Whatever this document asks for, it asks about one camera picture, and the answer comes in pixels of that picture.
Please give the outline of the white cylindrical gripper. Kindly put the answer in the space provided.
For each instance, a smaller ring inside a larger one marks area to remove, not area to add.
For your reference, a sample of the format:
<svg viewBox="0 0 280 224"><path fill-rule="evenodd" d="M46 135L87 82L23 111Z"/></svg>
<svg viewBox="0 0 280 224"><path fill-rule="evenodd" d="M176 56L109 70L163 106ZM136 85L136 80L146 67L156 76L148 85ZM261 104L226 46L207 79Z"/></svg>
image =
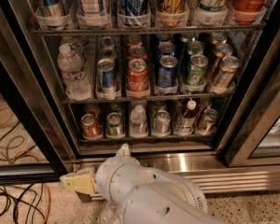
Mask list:
<svg viewBox="0 0 280 224"><path fill-rule="evenodd" d="M108 201L122 203L133 188L151 183L155 178L149 168L130 156L128 144L123 144L117 154L103 162L96 174L93 167L88 167L62 175L60 181L66 189L88 195L95 194L97 187L98 192Z"/></svg>

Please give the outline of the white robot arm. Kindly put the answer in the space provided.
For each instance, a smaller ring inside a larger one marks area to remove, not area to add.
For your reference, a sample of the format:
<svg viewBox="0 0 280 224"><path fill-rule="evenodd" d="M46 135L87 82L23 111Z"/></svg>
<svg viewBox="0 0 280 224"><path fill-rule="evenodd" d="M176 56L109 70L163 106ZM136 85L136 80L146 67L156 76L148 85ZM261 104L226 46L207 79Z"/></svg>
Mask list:
<svg viewBox="0 0 280 224"><path fill-rule="evenodd" d="M99 168L60 177L66 189L99 193L119 206L124 224L228 224L208 214L207 200L192 181L145 167L124 144Z"/></svg>

